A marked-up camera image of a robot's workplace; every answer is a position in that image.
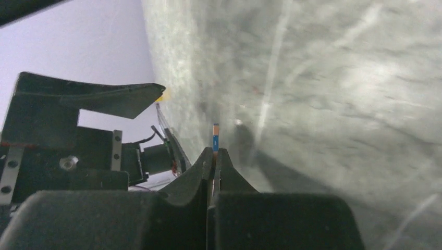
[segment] textured gray surface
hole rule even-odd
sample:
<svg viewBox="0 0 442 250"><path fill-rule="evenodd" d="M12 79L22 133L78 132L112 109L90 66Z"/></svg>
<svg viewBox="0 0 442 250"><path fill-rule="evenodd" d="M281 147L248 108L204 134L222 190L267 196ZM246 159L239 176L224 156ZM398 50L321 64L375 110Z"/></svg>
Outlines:
<svg viewBox="0 0 442 250"><path fill-rule="evenodd" d="M144 0L162 109L263 192L333 192L368 249L442 249L442 3Z"/></svg>

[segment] black cable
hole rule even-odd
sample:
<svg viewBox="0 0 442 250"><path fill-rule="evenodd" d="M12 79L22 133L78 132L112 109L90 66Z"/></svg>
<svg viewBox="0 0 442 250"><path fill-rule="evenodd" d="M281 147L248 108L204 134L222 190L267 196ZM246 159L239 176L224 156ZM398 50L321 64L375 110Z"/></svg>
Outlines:
<svg viewBox="0 0 442 250"><path fill-rule="evenodd" d="M134 142L134 143L141 144L141 143L148 142L148 141L150 141L151 139L153 139L153 138L155 137L155 135L156 135L156 133L154 132L154 133L152 134L151 137L149 137L149 138L147 138L147 139L143 139L143 140L141 140L141 141Z"/></svg>
<svg viewBox="0 0 442 250"><path fill-rule="evenodd" d="M161 138L161 140L164 142L164 143L166 143L166 139L159 133L159 131L158 131L158 129L156 129L156 127L155 126L151 126L151 128L152 128L152 130L153 130L153 132L155 132L155 134L157 134L160 138Z"/></svg>

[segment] white background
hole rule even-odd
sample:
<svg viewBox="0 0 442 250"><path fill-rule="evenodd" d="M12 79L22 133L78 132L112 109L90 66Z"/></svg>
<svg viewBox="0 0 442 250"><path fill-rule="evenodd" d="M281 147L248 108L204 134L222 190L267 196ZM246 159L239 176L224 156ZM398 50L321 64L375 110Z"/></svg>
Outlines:
<svg viewBox="0 0 442 250"><path fill-rule="evenodd" d="M2 127L22 71L109 85L154 82L141 1L72 0L1 27ZM135 120L83 110L79 119L80 126L123 130L124 142L150 136L157 124L154 106Z"/></svg>

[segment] white scratch mark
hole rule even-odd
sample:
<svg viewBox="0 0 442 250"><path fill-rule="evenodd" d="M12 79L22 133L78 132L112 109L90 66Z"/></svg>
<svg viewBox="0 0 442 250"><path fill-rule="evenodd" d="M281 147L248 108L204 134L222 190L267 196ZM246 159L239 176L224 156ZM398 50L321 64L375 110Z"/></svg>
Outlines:
<svg viewBox="0 0 442 250"><path fill-rule="evenodd" d="M250 152L249 156L249 164L251 164L251 161L256 153L257 146L259 145L262 137L262 131L265 126L265 120L267 118L267 111L269 109L269 101L270 97L272 96L272 88L273 83L275 81L275 75L276 75L276 68L278 65L279 60L279 54L281 51L281 47L283 44L284 34L287 30L287 23L290 19L290 12L291 12L291 5L293 3L293 0L285 0L282 4L281 9L281 15L279 16L278 25L276 27L275 37L273 39L273 45L272 45L272 54L270 56L270 60L268 63L268 69L267 69L267 77L265 82L265 90L264 90L264 97L261 102L261 111L260 111L260 118L258 121L258 127L255 134L255 140L253 143L253 149Z"/></svg>
<svg viewBox="0 0 442 250"><path fill-rule="evenodd" d="M395 235L391 238L391 241L384 247L384 250L390 250L395 243L398 241L398 239L402 236L403 231L405 228L407 228L408 224L410 224L411 221L413 221L416 217L418 217L421 213L423 213L425 210L430 207L431 204L433 204L438 198L438 194L432 194L427 199L425 199L423 202L421 202L416 209L411 212L405 220L400 224L398 229L395 232Z"/></svg>
<svg viewBox="0 0 442 250"><path fill-rule="evenodd" d="M293 71L286 77L284 81L285 86L290 85L294 80L296 80L296 78L298 78L300 74L302 74L306 69L312 66L319 57L322 58L324 54L328 54L334 49L343 47L353 42L354 39L356 39L363 31L372 27L378 20L381 9L382 4L379 3L370 6L370 8L368 8L363 15L362 19L356 25L348 29L342 38L336 40L334 43L332 43L331 46L325 48L321 53L318 53L316 57L306 60L304 61L304 63L294 68Z"/></svg>

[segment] yellow object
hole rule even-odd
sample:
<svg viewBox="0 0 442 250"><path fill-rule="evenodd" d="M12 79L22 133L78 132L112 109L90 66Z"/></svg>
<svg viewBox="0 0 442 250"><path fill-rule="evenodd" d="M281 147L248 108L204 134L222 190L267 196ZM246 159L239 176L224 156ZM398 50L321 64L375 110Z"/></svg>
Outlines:
<svg viewBox="0 0 442 250"><path fill-rule="evenodd" d="M170 92L169 92L169 89L166 89L166 90L163 92L163 95L160 96L156 101L157 101L157 102L161 102L161 101L167 101L167 100L169 100L169 99L170 99Z"/></svg>

